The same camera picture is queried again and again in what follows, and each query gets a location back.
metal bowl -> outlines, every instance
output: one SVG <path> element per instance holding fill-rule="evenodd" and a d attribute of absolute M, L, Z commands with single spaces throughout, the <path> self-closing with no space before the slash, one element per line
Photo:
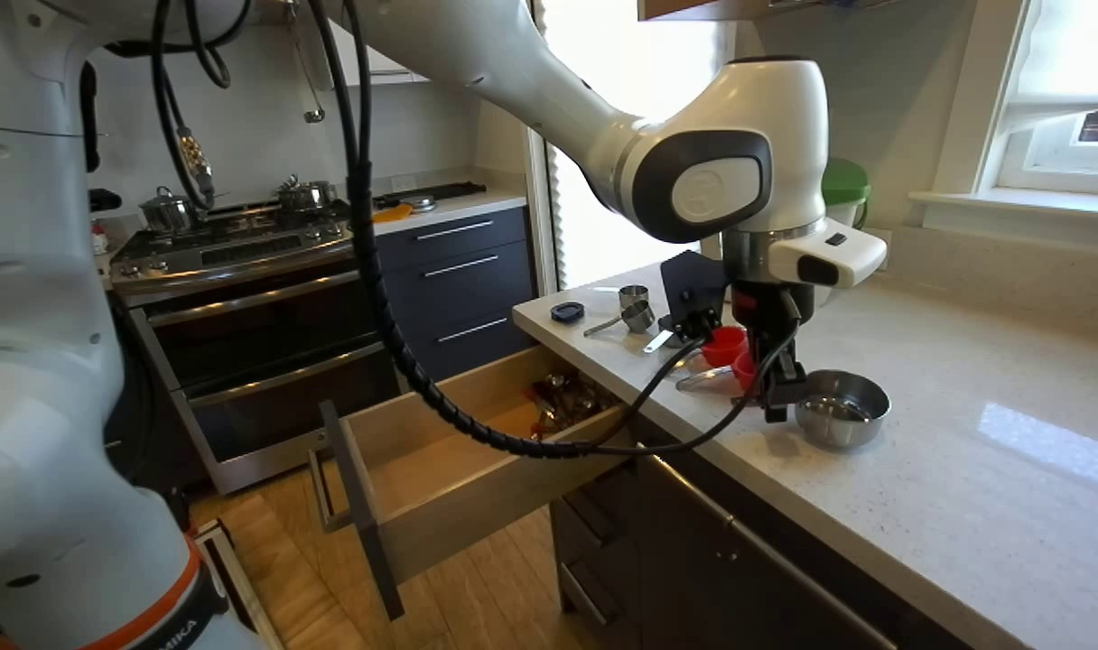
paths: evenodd
<path fill-rule="evenodd" d="M 878 384 L 854 373 L 808 373 L 808 396 L 796 403 L 796 417 L 820 449 L 859 449 L 880 426 L 889 396 Z"/>

kitchen appliance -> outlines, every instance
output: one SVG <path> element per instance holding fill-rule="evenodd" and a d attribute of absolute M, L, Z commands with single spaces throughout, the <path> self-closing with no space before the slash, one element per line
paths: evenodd
<path fill-rule="evenodd" d="M 175 237 L 136 231 L 109 285 L 216 492 L 302 467 L 322 399 L 355 410 L 397 394 L 343 202 L 248 202 Z"/>

wall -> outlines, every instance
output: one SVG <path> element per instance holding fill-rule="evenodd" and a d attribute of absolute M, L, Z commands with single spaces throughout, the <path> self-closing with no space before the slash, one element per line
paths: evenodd
<path fill-rule="evenodd" d="M 815 59 L 832 155 L 867 167 L 869 224 L 914 224 L 912 191 L 934 179 L 969 26 L 971 0 L 891 0 L 741 26 L 741 49 Z"/>
<path fill-rule="evenodd" d="M 151 104 L 147 59 L 95 55 L 100 168 L 89 189 L 113 189 L 133 213 L 159 183 L 177 189 Z M 343 179 L 335 100 L 325 124 L 302 124 L 308 83 L 282 26 L 254 26 L 231 47 L 231 91 L 216 91 L 190 55 L 170 59 L 170 74 L 229 202 L 270 198 L 294 173 Z M 475 168 L 481 104 L 435 83 L 375 86 L 373 159 L 375 175 Z"/>

wooden floor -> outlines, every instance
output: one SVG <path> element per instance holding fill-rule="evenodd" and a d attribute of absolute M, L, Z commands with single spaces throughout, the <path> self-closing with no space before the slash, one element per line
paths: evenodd
<path fill-rule="evenodd" d="M 590 650 L 560 612 L 546 509 L 402 586 L 405 616 L 387 621 L 349 526 L 325 533 L 308 473 L 231 498 L 199 498 L 190 518 L 219 516 L 288 650 Z"/>

dark gray cabinet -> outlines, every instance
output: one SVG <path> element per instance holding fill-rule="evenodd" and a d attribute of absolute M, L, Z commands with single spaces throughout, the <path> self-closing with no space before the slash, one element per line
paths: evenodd
<path fill-rule="evenodd" d="M 526 347 L 509 320 L 533 296 L 523 210 L 383 234 L 375 248 L 397 329 L 435 380 Z"/>
<path fill-rule="evenodd" d="M 564 607 L 603 645 L 961 645 L 694 452 L 624 463 L 549 516 Z"/>

